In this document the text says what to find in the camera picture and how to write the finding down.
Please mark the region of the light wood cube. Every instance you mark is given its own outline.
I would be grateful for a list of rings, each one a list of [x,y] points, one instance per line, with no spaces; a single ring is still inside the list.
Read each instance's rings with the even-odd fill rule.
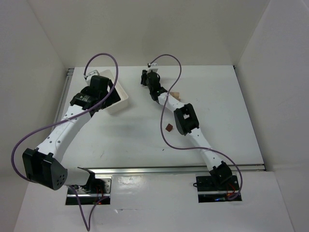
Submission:
[[[179,92],[170,92],[170,95],[179,99],[180,98],[180,93]]]

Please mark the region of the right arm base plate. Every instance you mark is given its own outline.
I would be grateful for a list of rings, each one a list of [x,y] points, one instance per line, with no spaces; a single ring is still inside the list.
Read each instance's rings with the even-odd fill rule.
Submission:
[[[225,184],[216,186],[211,176],[197,176],[193,186],[197,189],[199,203],[216,203],[228,201],[242,201],[241,194],[230,200],[239,191],[236,175],[233,175]]]

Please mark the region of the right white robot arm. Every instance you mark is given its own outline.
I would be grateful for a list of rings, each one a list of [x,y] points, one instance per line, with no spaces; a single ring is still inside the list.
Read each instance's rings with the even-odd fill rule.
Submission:
[[[232,171],[203,135],[193,105],[184,104],[169,95],[161,86],[160,75],[156,69],[142,70],[141,84],[148,87],[150,96],[155,102],[173,112],[178,132],[191,141],[193,147],[189,147],[189,150],[195,149],[201,153],[214,184],[219,186],[226,183],[232,177]]]

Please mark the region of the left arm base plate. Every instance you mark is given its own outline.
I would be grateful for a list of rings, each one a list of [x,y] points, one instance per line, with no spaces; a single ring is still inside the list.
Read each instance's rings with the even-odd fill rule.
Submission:
[[[112,177],[103,175],[99,180],[99,183],[91,190],[85,190],[81,186],[74,186],[74,190],[80,199],[81,205],[94,205],[97,202],[99,205],[110,204]]]

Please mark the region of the white plastic bin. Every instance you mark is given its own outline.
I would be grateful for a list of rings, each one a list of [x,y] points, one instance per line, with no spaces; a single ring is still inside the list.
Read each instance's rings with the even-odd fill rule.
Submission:
[[[111,70],[104,70],[99,73],[101,76],[107,77],[111,79],[112,83],[114,84],[115,75],[111,72]],[[128,107],[128,94],[125,92],[123,87],[121,86],[119,80],[116,83],[115,91],[117,91],[118,96],[120,97],[120,101],[113,103],[111,106],[106,108],[106,111],[110,115],[115,115],[116,113],[124,110]]]

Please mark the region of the dark red wood cube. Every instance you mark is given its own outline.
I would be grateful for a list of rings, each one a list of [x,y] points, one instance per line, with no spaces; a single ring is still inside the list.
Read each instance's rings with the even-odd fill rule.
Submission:
[[[165,130],[171,132],[173,130],[173,126],[171,124],[167,124]]]

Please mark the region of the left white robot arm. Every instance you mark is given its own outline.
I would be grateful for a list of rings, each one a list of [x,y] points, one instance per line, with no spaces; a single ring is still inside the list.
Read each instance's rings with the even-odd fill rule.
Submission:
[[[103,185],[92,171],[80,167],[67,169],[61,162],[75,136],[92,116],[118,101],[120,96],[110,78],[92,76],[87,86],[70,101],[64,123],[57,125],[35,149],[24,151],[22,158],[27,178],[52,190],[65,185],[79,186],[91,192],[96,186]]]

